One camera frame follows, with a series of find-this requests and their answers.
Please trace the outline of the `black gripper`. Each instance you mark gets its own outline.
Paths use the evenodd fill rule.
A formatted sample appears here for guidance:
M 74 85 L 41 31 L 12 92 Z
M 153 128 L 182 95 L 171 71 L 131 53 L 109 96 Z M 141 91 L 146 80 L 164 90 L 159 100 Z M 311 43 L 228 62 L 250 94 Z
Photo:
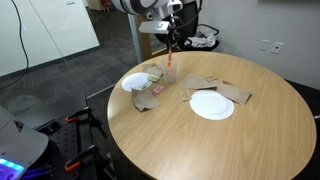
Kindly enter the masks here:
M 165 37 L 165 44 L 168 49 L 172 49 L 177 46 L 178 37 L 179 33 L 175 29 L 169 31 Z

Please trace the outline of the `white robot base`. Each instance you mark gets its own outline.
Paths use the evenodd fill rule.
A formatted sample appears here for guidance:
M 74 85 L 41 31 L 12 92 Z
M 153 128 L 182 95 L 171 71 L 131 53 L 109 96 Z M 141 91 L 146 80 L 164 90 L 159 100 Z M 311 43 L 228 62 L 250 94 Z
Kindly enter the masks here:
M 48 137 L 0 106 L 0 180 L 19 180 L 48 145 Z

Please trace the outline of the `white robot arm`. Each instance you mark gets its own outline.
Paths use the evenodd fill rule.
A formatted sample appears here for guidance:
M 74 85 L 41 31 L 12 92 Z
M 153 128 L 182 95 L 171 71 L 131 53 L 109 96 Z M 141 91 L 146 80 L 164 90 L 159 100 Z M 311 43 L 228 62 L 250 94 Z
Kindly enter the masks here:
M 173 15 L 183 8 L 180 0 L 111 0 L 114 7 L 130 15 L 150 15 L 151 19 L 140 23 L 141 34 L 163 35 L 164 44 L 171 49 L 175 44 L 174 33 L 177 26 Z

